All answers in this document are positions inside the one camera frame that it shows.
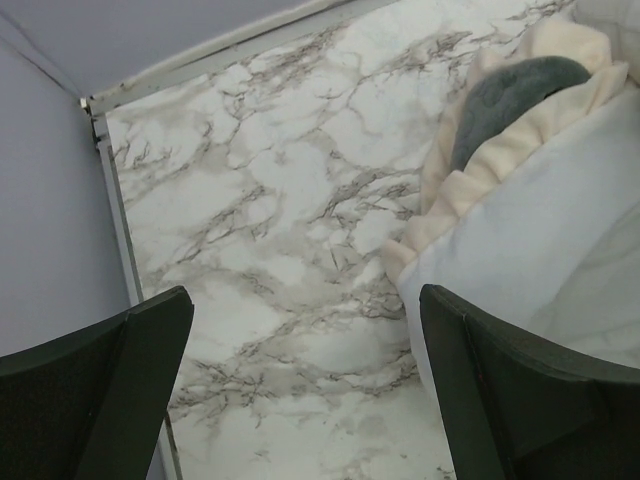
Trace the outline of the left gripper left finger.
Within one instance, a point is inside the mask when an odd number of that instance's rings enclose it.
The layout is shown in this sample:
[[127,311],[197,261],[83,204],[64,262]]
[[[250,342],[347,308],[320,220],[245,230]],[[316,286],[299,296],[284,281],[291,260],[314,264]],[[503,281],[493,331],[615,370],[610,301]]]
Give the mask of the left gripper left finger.
[[174,287],[2,357],[2,478],[145,478],[193,317]]

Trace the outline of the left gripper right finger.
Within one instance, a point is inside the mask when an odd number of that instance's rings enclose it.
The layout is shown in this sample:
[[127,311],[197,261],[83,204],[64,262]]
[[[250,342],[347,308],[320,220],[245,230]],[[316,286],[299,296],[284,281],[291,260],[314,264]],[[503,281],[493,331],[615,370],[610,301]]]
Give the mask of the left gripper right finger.
[[560,346],[441,286],[420,318],[459,479],[636,479],[639,372]]

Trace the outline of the grey pillowcase with cream trim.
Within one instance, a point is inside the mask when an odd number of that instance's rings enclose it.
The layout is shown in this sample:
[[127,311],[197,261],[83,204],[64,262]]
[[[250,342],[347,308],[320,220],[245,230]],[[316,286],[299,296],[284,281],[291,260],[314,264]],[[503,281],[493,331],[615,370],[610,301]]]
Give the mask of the grey pillowcase with cream trim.
[[639,5],[579,1],[480,50],[443,113],[420,209],[383,249],[422,383],[419,308],[445,287],[548,340],[639,364]]

